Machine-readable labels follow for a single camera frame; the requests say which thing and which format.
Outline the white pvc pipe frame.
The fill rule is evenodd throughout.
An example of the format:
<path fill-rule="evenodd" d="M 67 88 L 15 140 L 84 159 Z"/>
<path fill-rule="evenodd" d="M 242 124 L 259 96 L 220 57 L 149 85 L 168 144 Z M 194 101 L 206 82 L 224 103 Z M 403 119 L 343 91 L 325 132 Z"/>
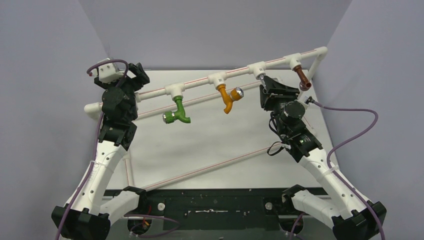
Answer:
<path fill-rule="evenodd" d="M 152 83 L 138 95 L 137 132 L 129 153 L 117 165 L 108 190 L 126 186 L 153 189 L 255 189 L 300 184 L 317 187 L 314 177 L 283 151 L 271 157 L 268 148 L 279 148 L 269 130 L 269 113 L 260 107 L 260 81 L 267 73 L 291 87 L 300 83 L 292 67 L 311 67 L 311 78 L 328 52 L 327 47 L 294 53 L 230 70 L 151 70 Z M 236 87 L 244 97 L 229 114 L 217 86 L 229 93 Z M 165 124 L 162 115 L 182 104 L 191 123 Z"/>

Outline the chrome metal faucet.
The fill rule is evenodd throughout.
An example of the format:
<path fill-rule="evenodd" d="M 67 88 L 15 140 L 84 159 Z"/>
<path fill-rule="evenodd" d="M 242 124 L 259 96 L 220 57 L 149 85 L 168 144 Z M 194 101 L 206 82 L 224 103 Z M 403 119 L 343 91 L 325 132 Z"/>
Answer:
<path fill-rule="evenodd" d="M 258 75 L 257 76 L 257 79 L 261 82 L 261 85 L 265 88 L 266 87 L 266 82 L 265 82 L 265 80 L 264 80 L 264 77 L 265 77 L 266 75 L 265 74 L 260 74 L 260 75 Z"/>

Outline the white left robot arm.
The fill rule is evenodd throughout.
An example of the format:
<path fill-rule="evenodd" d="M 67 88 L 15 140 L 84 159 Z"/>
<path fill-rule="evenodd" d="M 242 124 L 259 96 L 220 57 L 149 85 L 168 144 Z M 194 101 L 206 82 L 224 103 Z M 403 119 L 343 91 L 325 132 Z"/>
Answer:
<path fill-rule="evenodd" d="M 104 90 L 96 141 L 78 187 L 64 206 L 52 211 L 56 239 L 104 240 L 111 226 L 127 212 L 141 215 L 147 211 L 146 192 L 137 187 L 127 186 L 110 202 L 102 202 L 115 168 L 127 154 L 137 130 L 137 93 L 150 82 L 141 63 L 126 62 L 124 70 L 115 64 L 114 59 L 106 59 L 87 70 Z"/>

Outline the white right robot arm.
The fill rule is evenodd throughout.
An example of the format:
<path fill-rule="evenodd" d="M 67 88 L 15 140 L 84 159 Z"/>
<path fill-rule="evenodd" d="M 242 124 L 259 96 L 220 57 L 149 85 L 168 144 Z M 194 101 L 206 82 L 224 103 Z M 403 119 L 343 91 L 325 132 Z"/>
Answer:
<path fill-rule="evenodd" d="M 314 217 L 332 230 L 338 240 L 369 240 L 375 235 L 385 238 L 385 206 L 373 202 L 357 190 L 331 161 L 318 138 L 309 131 L 303 117 L 313 97 L 299 100 L 300 90 L 261 75 L 260 106 L 270 113 L 269 128 L 296 163 L 307 170 L 330 197 L 323 200 L 301 185 L 282 193 L 281 207 L 289 214 L 296 211 Z"/>

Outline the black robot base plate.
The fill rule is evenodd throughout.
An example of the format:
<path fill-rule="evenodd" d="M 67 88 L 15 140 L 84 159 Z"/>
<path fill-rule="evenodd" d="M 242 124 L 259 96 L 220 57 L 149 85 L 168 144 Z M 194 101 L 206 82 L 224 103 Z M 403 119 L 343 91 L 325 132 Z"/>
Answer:
<path fill-rule="evenodd" d="M 155 189 L 130 214 L 151 214 L 188 230 L 276 231 L 291 228 L 299 210 L 282 202 L 285 188 Z"/>

